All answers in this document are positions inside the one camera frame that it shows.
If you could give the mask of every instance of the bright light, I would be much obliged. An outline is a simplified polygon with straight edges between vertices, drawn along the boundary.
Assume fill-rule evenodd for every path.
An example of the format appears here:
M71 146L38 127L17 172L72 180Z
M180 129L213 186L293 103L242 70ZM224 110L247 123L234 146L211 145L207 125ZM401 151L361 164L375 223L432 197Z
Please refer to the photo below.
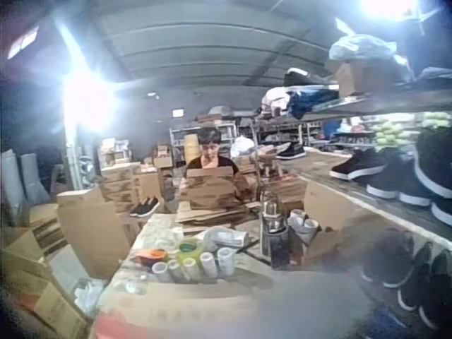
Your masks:
M336 28L339 29L339 31L345 33L348 36L356 35L354 30L352 30L346 23L344 23L341 19L335 18L336 20Z
M407 11L416 7L416 0L362 0L364 12L374 18L402 20Z
M173 109L172 111L172 117L173 118L181 118L184 116L184 110L183 109Z
M66 78L63 105L67 129L82 124L101 131L111 122L117 101L107 82L89 69L81 69Z

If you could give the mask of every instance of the flattened cardboard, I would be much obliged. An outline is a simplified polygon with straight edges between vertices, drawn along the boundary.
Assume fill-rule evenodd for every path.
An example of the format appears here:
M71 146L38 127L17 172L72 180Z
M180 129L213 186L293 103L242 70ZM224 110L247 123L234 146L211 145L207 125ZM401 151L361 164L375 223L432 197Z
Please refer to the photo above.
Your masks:
M62 338L86 337L89 329L86 319L47 280L17 270L8 276L6 286L25 308L36 314Z
M56 201L58 201L60 207L69 207L84 203L99 203L104 201L104 198L100 188L96 186L93 189L60 193L56 196Z
M229 208L239 205L235 198L232 167L189 169L187 198L192 209Z
M64 236L88 275L109 280L130 250L114 204L58 208L57 212Z

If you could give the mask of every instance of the plastic packaging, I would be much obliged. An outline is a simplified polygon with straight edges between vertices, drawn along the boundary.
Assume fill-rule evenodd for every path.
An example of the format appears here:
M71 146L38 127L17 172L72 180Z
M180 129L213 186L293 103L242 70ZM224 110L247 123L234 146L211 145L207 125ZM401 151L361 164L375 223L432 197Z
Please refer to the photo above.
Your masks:
M186 281L186 277L182 267L179 265L177 260L172 259L168 261L168 270L176 283L182 283Z
M155 277L160 281L161 283L173 283L172 276L170 275L170 272L168 271L168 265L164 262L155 263L153 266L153 273L155 274Z
M217 252L218 265L220 266L221 272L225 276L233 274L235 269L235 252L229 247L223 247Z
M397 51L395 42L386 42L372 35L357 34L341 37L330 48L330 59L348 61L353 59L389 60Z
M183 261L185 271L189 274L189 277L193 281L199 281L201 279L201 272L199 271L198 263L193 258L186 258Z
M244 136L239 136L234 140L231 145L231 158L239 157L241 154L245 154L248 150L254 147L254 141L245 138Z
M215 265L215 259L213 258L213 255L209 252L204 252L201 254L201 264L204 268L204 272L210 277L210 278L216 278L218 277L218 271L217 266Z

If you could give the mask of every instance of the box on shelf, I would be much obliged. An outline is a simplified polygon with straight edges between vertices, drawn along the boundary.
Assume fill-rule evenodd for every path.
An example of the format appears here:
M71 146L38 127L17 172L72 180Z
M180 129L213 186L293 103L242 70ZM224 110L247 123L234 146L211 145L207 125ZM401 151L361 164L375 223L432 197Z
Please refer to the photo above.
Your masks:
M99 187L82 189L80 191L67 191L56 196L60 207L83 205L84 203L102 202L104 198Z
M172 154L167 145L158 145L153 151L153 162L156 168L172 167Z
M335 77L340 97L384 90L401 80L392 61L379 60L343 62Z
M132 179L134 175L140 172L140 168L139 162L130 162L102 168L101 172L105 182L119 182Z

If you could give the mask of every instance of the blue item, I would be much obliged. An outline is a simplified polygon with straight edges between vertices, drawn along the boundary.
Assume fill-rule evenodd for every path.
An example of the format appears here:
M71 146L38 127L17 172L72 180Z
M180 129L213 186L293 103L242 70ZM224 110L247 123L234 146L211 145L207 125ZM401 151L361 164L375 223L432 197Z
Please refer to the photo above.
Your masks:
M301 120L315 105L339 98L337 90L299 89L290 95L287 110L294 118Z

